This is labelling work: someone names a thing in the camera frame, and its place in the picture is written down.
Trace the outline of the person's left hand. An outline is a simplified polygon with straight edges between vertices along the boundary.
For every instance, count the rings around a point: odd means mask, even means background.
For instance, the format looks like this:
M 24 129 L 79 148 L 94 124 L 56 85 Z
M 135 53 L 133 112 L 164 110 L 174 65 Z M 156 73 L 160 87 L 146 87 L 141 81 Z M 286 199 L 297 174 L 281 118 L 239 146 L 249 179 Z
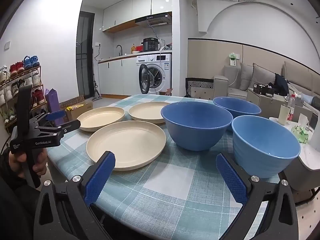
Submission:
M 25 153 L 12 154 L 9 152 L 9 165 L 12 171 L 17 173 L 20 178 L 24 178 L 24 172 L 22 165 L 27 161 L 27 155 Z M 46 174 L 47 167 L 47 149 L 42 149 L 42 152 L 37 156 L 37 161 L 33 166 L 33 171 L 39 176 L 39 178 Z

